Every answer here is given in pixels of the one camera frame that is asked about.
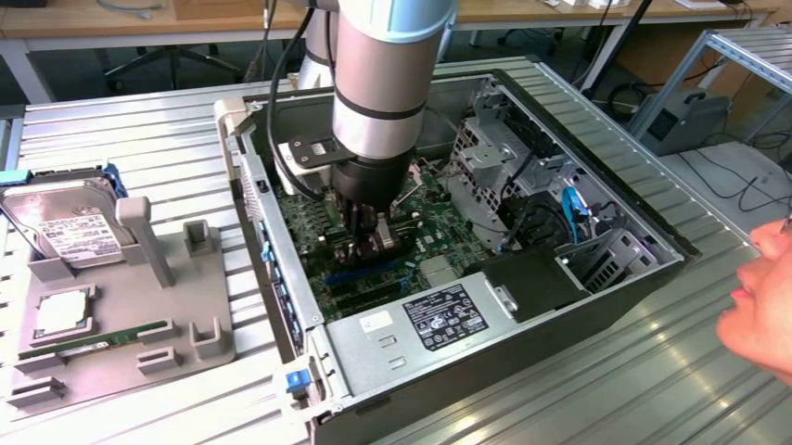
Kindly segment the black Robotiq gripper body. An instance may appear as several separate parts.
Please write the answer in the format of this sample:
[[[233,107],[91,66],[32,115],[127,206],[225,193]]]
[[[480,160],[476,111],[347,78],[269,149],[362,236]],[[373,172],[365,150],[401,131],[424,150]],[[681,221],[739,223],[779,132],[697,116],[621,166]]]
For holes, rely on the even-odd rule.
[[[335,163],[331,186],[341,210],[389,210],[406,183],[410,161],[412,155],[402,154],[390,159],[355,158]]]

